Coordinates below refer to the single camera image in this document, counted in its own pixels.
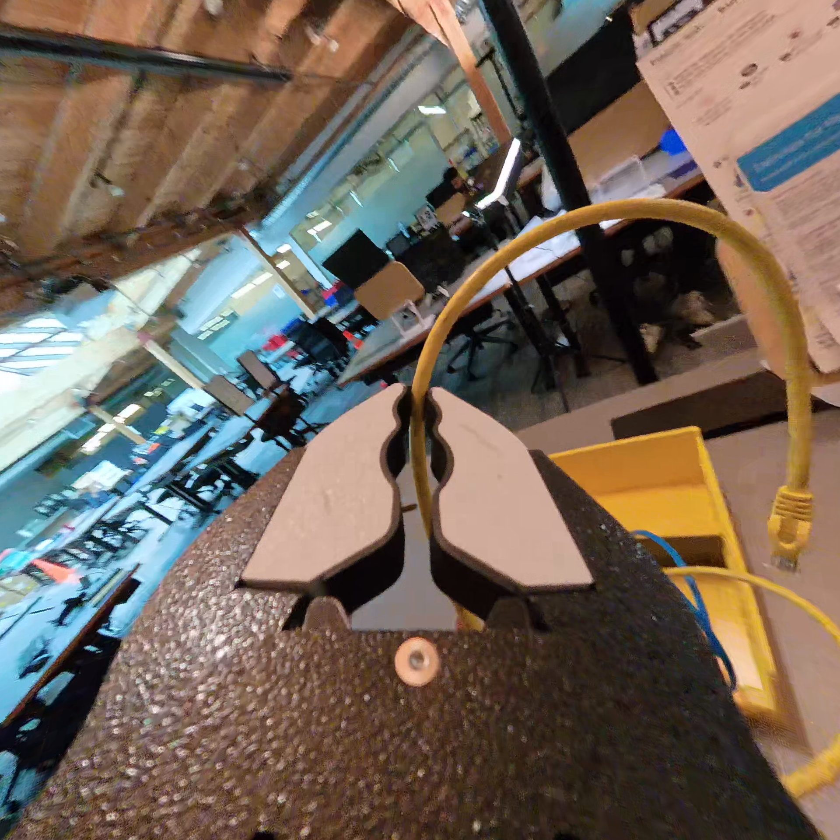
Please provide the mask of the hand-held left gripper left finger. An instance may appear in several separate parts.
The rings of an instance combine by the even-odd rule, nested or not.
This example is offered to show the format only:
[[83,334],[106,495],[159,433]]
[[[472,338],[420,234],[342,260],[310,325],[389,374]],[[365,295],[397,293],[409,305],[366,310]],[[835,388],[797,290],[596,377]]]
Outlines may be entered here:
[[329,595],[347,614],[396,583],[405,524],[396,478],[405,468],[409,388],[390,384],[342,414],[305,448],[242,584]]

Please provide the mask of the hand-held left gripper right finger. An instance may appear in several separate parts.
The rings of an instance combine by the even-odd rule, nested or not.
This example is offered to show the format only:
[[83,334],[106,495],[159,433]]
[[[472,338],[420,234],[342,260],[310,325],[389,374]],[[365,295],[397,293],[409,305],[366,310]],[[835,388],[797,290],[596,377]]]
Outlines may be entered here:
[[503,598],[587,590],[595,577],[530,450],[442,387],[429,391],[430,568],[479,618]]

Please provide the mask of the large yellow plastic bin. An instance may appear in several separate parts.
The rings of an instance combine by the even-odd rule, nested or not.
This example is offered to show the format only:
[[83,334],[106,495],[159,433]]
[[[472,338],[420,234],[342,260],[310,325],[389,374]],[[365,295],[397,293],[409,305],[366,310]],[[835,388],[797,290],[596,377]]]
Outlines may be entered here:
[[[700,427],[579,447],[550,458],[626,530],[666,540],[689,565],[747,571],[740,538]],[[699,591],[737,677],[736,703],[755,723],[790,723],[757,593],[702,575]]]

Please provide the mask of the grey desk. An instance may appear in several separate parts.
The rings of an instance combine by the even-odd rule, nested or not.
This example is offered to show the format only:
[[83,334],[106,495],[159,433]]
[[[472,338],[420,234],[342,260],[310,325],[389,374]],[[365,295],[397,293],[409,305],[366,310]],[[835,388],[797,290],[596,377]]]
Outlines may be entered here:
[[[652,385],[637,385],[626,365],[596,360],[590,375],[566,378],[570,415],[562,413],[555,391],[540,393],[513,411],[513,428],[546,453],[610,441],[616,417],[765,373],[746,328],[732,328],[730,337],[730,343],[707,340],[699,350],[666,345],[657,358],[660,381]],[[795,573],[773,564],[767,534],[772,497],[783,478],[786,425],[742,427],[709,438],[707,451],[749,570],[789,587],[839,621],[839,397],[830,395],[827,403],[813,415],[815,523]],[[763,731],[760,744],[779,770],[793,771],[839,733],[839,648],[799,607],[772,593],[759,597],[785,700],[795,714],[792,730]]]

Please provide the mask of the black office chair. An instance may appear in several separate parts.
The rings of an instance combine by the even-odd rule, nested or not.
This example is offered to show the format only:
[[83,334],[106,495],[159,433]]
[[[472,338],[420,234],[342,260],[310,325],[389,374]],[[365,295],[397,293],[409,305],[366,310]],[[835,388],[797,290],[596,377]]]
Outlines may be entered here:
[[462,315],[450,331],[447,341],[465,338],[465,343],[452,354],[446,371],[455,374],[465,371],[469,381],[477,381],[475,373],[476,355],[490,344],[507,348],[509,355],[519,351],[520,344],[515,341],[509,331],[516,327],[516,318],[505,314],[492,303],[485,303],[477,308]]

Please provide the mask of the long wooden workbench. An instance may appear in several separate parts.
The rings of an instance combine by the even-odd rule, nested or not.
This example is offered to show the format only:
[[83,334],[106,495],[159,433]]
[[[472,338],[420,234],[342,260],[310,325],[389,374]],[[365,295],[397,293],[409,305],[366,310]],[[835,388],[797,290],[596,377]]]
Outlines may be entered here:
[[[603,197],[595,198],[595,204],[627,198],[677,198],[703,181],[705,177],[697,163],[689,160],[673,173],[659,177],[643,175],[642,184],[637,187],[610,185]],[[546,314],[550,314],[550,305],[555,305],[560,313],[562,341],[557,344],[560,354],[573,353],[576,333],[566,318],[567,308],[556,295],[555,288],[583,270],[585,258],[576,233],[557,234],[530,248],[492,277],[470,300],[460,317],[485,303],[492,303],[505,314],[513,315],[516,327],[520,327],[520,314],[527,300],[520,301],[515,295],[515,290],[523,290],[536,283],[546,300]],[[419,360],[446,303],[447,298],[422,310],[420,317],[410,327],[405,327],[402,320],[382,321],[356,351],[349,367],[340,375],[339,385],[353,381],[372,384],[377,380],[393,383],[399,370]]]

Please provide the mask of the black monitor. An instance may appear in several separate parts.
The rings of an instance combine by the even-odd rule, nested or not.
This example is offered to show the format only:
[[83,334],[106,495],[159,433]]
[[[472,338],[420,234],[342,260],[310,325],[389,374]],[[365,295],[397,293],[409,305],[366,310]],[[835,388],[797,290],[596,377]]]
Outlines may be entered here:
[[356,291],[390,261],[390,255],[359,228],[320,265],[347,288]]

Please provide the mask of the black tripod pole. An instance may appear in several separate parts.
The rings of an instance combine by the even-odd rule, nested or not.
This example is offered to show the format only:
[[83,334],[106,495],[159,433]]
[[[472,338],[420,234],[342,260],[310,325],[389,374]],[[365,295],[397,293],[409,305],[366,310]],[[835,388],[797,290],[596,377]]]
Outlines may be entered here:
[[[495,34],[510,77],[520,91],[543,160],[566,208],[563,220],[569,221],[575,210],[592,205],[592,200],[569,137],[553,105],[527,30],[513,1],[480,1],[479,4]],[[622,258],[597,223],[577,225],[576,235],[636,381],[642,385],[656,383],[659,377],[655,363],[629,303],[627,273]]]

